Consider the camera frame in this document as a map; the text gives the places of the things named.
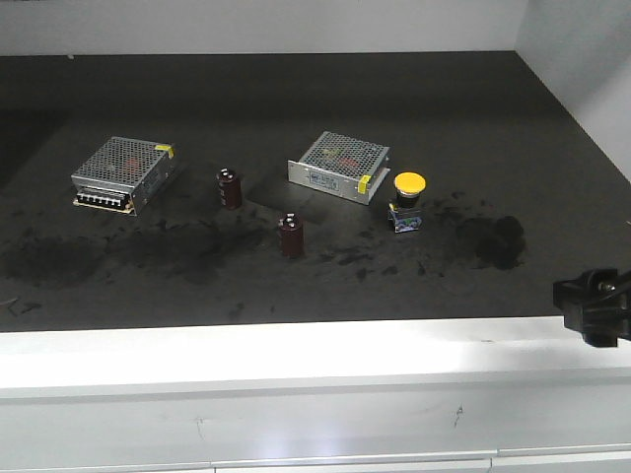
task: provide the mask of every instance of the black clamp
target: black clamp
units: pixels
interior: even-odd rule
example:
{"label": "black clamp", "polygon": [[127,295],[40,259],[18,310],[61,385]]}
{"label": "black clamp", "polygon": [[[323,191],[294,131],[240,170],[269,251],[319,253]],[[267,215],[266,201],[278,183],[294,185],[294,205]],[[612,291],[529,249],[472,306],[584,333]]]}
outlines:
{"label": "black clamp", "polygon": [[631,340],[631,271],[596,269],[553,287],[554,305],[563,311],[566,328],[583,334],[593,347],[617,347]]}

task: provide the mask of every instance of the white wall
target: white wall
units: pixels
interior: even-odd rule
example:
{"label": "white wall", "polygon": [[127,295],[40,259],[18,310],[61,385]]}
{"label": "white wall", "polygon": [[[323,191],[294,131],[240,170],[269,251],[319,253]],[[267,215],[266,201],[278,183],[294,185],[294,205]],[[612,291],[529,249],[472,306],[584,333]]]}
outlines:
{"label": "white wall", "polygon": [[514,49],[526,0],[0,2],[0,55]]}
{"label": "white wall", "polygon": [[631,1],[530,0],[517,52],[631,178]]}

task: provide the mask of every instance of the black residue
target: black residue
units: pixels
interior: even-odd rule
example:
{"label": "black residue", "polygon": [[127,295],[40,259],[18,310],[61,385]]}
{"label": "black residue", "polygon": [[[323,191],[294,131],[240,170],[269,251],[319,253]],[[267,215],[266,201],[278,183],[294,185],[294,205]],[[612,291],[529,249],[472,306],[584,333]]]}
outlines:
{"label": "black residue", "polygon": [[231,309],[228,312],[228,319],[233,323],[239,321],[239,319],[241,318],[241,313],[244,311],[244,308],[245,308],[244,303],[237,303],[235,308]]}
{"label": "black residue", "polygon": [[468,219],[457,227],[456,236],[462,248],[502,270],[520,265],[519,257],[526,248],[524,228],[512,216],[497,221]]}
{"label": "black residue", "polygon": [[201,285],[217,276],[227,258],[256,248],[265,235],[262,228],[220,230],[215,224],[200,221],[166,231],[135,231],[117,239],[107,249],[118,264]]}
{"label": "black residue", "polygon": [[368,270],[367,270],[366,268],[362,268],[362,269],[360,269],[359,271],[357,271],[357,272],[355,273],[355,276],[357,277],[357,280],[358,280],[360,283],[363,283],[363,282],[364,282],[364,280],[366,279],[366,276],[367,276],[367,275],[368,275]]}
{"label": "black residue", "polygon": [[32,238],[0,258],[2,274],[38,287],[62,289],[84,283],[99,268],[103,254],[87,238]]}
{"label": "black residue", "polygon": [[349,254],[348,256],[344,257],[343,259],[340,259],[337,264],[339,264],[340,266],[347,266],[351,263],[354,263],[356,261],[361,261],[363,259],[373,259],[373,256],[371,256],[370,254],[366,254],[366,253],[358,253],[358,254]]}
{"label": "black residue", "polygon": [[441,212],[435,213],[434,216],[440,224],[455,224],[464,218],[458,207],[445,207]]}
{"label": "black residue", "polygon": [[382,275],[384,276],[392,276],[398,273],[398,268],[396,266],[388,266],[384,271],[382,271]]}
{"label": "black residue", "polygon": [[328,263],[329,261],[332,261],[334,258],[335,258],[334,254],[323,253],[319,256],[319,260],[322,263]]}
{"label": "black residue", "polygon": [[41,308],[40,303],[24,303],[24,308],[20,311],[20,313],[27,313],[37,308]]}

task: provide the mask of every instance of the yellow button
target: yellow button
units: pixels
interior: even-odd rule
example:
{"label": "yellow button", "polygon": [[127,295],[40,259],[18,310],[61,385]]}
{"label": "yellow button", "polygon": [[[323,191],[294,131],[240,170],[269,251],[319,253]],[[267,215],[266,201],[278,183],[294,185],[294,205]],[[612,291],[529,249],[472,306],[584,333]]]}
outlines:
{"label": "yellow button", "polygon": [[402,172],[394,178],[394,187],[402,194],[415,196],[425,189],[425,177],[416,172]]}

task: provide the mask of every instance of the yellow label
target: yellow label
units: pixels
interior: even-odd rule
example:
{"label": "yellow label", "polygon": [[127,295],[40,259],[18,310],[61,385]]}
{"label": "yellow label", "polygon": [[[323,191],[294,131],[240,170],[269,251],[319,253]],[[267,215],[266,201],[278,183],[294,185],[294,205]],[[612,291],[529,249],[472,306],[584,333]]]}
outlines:
{"label": "yellow label", "polygon": [[366,189],[368,188],[368,181],[371,180],[371,177],[367,174],[362,175],[362,178],[359,179],[359,184],[357,186],[357,191],[360,194],[365,194]]}
{"label": "yellow label", "polygon": [[168,151],[169,158],[172,158],[175,155],[174,147],[171,145],[156,145],[155,149],[159,151]]}

